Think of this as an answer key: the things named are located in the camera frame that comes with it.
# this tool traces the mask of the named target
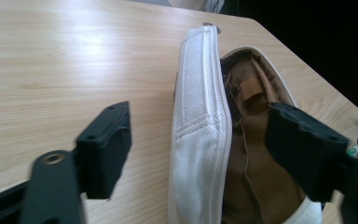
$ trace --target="bag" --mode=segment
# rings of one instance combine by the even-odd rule
[[[269,103],[294,105],[257,49],[221,61],[215,26],[188,31],[172,123],[169,223],[322,223],[311,202],[269,155]]]

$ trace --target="wooden table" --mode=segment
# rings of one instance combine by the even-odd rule
[[[104,107],[130,101],[129,158],[112,200],[85,202],[88,220],[166,223],[179,49],[205,21],[222,30],[221,56],[257,46],[301,109],[358,137],[358,108],[256,21],[114,0],[0,0],[0,191],[24,181],[39,155],[72,149]],[[324,220],[338,223],[334,205]]]

